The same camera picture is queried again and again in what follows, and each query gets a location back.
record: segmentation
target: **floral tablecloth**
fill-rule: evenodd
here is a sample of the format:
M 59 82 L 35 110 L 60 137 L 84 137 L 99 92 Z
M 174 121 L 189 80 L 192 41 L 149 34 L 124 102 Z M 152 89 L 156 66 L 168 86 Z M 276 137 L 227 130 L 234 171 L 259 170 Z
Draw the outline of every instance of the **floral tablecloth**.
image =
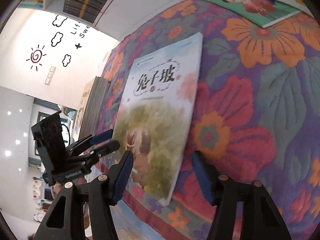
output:
M 190 155 L 200 150 L 221 173 L 262 181 L 292 239 L 308 239 L 320 221 L 320 28 L 306 14 L 261 29 L 202 0 L 167 9 L 113 50 L 103 72 L 111 86 L 95 132 L 113 128 L 134 59 L 197 32 L 204 36 L 200 77 L 172 201 L 162 207 L 129 181 L 123 199 L 135 215 L 131 233 L 121 238 L 206 239 L 215 207 L 192 170 Z M 110 155 L 96 167 L 104 173 L 115 161 Z M 127 223 L 127 212 L 119 210 L 113 210 L 123 218 L 119 223 Z M 149 233 L 137 234 L 137 218 L 161 236 L 147 225 Z M 240 230 L 237 211 L 234 239 Z

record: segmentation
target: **green book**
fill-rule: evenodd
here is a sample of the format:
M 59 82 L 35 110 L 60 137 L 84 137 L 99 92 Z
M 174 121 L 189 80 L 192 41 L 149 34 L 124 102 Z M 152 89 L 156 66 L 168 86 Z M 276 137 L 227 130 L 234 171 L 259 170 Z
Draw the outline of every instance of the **green book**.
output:
M 274 0 L 205 0 L 234 11 L 262 28 L 267 28 L 300 11 Z

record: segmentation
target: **sun drawing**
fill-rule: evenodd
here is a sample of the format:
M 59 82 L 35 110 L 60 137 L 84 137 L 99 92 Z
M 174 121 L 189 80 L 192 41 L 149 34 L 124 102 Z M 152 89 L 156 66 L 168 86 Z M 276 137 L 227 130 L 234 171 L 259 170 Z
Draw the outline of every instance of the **sun drawing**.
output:
M 37 64 L 42 66 L 42 64 L 40 64 L 39 62 L 40 62 L 41 58 L 47 54 L 42 54 L 42 49 L 41 50 L 39 49 L 39 45 L 38 45 L 38 49 L 36 49 L 35 51 L 33 51 L 33 48 L 31 48 L 31 49 L 32 49 L 32 52 L 31 52 L 30 58 L 28 58 L 26 61 L 31 60 L 33 64 L 30 69 L 32 69 L 32 67 L 35 66 L 36 70 L 38 71 Z

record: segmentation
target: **blue gripper pad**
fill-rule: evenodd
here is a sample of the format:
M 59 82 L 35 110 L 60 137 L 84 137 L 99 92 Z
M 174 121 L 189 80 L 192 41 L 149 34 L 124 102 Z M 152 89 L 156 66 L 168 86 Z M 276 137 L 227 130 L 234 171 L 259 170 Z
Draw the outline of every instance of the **blue gripper pad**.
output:
M 109 140 L 112 138 L 112 135 L 113 135 L 113 130 L 110 129 L 108 131 L 105 131 L 101 134 L 98 134 L 96 136 L 93 136 L 90 140 L 90 144 L 91 145 L 95 145 L 95 144 L 99 144 L 99 143 L 102 143 L 106 140 Z
M 116 180 L 114 182 L 113 196 L 111 199 L 111 203 L 113 203 L 114 205 L 122 199 L 123 192 L 125 190 L 125 187 L 127 186 L 128 179 L 133 167 L 132 152 L 126 151 L 121 158 L 120 163 L 116 165 L 120 165 L 120 167 L 122 166 L 122 168 L 119 171 L 118 176 L 116 177 Z
M 207 173 L 205 172 L 203 163 L 196 153 L 192 154 L 192 167 L 195 171 L 204 199 L 208 201 L 210 205 L 213 205 L 214 197 L 212 196 L 211 192 L 211 182 Z

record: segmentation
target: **silver bolt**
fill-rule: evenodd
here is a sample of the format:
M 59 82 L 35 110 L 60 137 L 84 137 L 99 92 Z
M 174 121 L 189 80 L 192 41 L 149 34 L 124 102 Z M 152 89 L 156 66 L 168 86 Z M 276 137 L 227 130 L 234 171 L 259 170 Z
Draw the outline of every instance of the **silver bolt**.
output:
M 226 181 L 226 180 L 229 179 L 229 177 L 227 175 L 225 175 L 225 174 L 221 174 L 221 175 L 219 175 L 218 179 Z
M 67 182 L 64 187 L 65 188 L 71 188 L 73 186 L 73 183 L 71 181 Z
M 104 180 L 106 180 L 107 178 L 108 178 L 107 175 L 100 175 L 100 176 L 98 177 L 98 180 L 104 181 Z
M 261 181 L 259 181 L 259 180 L 255 180 L 255 181 L 253 182 L 253 185 L 255 185 L 256 187 L 262 187 L 262 183 L 261 183 Z

